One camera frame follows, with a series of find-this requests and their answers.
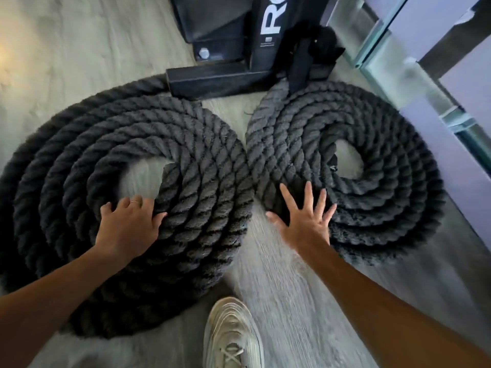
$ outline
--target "gray wood plank floor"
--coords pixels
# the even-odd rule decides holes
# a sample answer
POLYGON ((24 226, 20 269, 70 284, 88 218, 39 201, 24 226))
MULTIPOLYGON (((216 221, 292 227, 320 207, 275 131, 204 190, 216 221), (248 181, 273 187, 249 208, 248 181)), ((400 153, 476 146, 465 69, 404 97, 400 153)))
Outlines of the gray wood plank floor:
MULTIPOLYGON (((55 112, 101 90, 194 64, 168 0, 0 0, 0 167, 55 112)), ((340 60, 333 79, 370 90, 340 60)), ((244 134, 263 94, 205 101, 244 134)), ((340 144, 340 173, 359 163, 340 144)), ((136 164, 122 194, 153 196, 164 160, 136 164)), ((439 232, 396 264, 359 270, 491 353, 491 257, 449 200, 439 232)), ((113 340, 55 335, 33 367, 198 367, 208 311, 218 297, 244 300, 268 367, 376 367, 331 294, 280 242, 255 204, 250 229, 223 283, 155 330, 113 340)))

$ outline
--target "bolt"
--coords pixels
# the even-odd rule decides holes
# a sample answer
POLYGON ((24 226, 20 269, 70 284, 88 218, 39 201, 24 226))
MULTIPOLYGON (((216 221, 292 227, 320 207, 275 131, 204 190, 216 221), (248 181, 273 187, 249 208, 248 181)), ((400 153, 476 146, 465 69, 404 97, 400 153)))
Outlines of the bolt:
POLYGON ((210 51, 207 48, 201 48, 199 50, 199 56, 202 59, 208 59, 208 58, 210 58, 210 51))

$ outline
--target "hand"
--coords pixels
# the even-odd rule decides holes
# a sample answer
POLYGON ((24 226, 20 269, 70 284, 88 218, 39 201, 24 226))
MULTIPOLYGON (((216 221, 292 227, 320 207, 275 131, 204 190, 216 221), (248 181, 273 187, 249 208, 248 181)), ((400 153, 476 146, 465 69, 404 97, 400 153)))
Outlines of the hand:
POLYGON ((290 226, 287 226, 281 218, 273 212, 267 212, 266 215, 271 223, 281 235, 281 238, 290 248, 299 252, 302 246, 314 242, 315 238, 322 237, 329 244, 328 224, 334 212, 336 204, 333 204, 324 214, 326 207, 326 189, 322 189, 314 210, 314 195, 312 194, 312 184, 305 184, 304 208, 299 210, 293 196, 284 184, 280 184, 281 194, 285 199, 286 206, 290 211, 290 226))
POLYGON ((140 195, 123 198, 116 210, 111 203, 101 207, 101 225, 95 239, 95 250, 109 256, 119 270, 130 261, 141 256, 155 242, 159 226, 167 213, 159 213, 152 218, 153 199, 143 199, 140 195))

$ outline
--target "battle rope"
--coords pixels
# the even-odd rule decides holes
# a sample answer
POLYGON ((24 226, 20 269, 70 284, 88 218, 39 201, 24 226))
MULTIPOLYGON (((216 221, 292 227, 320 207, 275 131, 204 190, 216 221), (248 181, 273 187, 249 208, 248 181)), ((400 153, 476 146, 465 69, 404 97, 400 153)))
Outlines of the battle rope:
POLYGON ((154 327, 222 276, 251 215, 252 181, 236 134, 154 76, 101 92, 52 117, 22 144, 0 179, 0 274, 14 291, 91 247, 99 207, 116 203, 128 164, 163 156, 159 239, 70 317, 81 336, 154 327))
POLYGON ((280 81, 255 110, 246 135, 257 196, 288 220, 278 186, 298 204, 304 183, 326 188, 338 204, 331 244, 348 262, 375 264, 426 241, 442 216, 444 190, 426 144, 392 106, 342 82, 311 81, 293 95, 280 81), (335 172, 335 141, 364 161, 359 179, 335 172))

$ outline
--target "shoelace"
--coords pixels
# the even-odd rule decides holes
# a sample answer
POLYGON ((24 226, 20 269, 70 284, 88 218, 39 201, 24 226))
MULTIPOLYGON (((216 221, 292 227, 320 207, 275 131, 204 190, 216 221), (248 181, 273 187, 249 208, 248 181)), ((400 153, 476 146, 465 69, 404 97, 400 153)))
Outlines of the shoelace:
POLYGON ((237 357, 244 352, 242 347, 239 347, 236 344, 230 344, 225 348, 221 348, 220 351, 225 355, 225 364, 232 361, 237 364, 237 367, 243 368, 242 363, 237 359, 237 357))

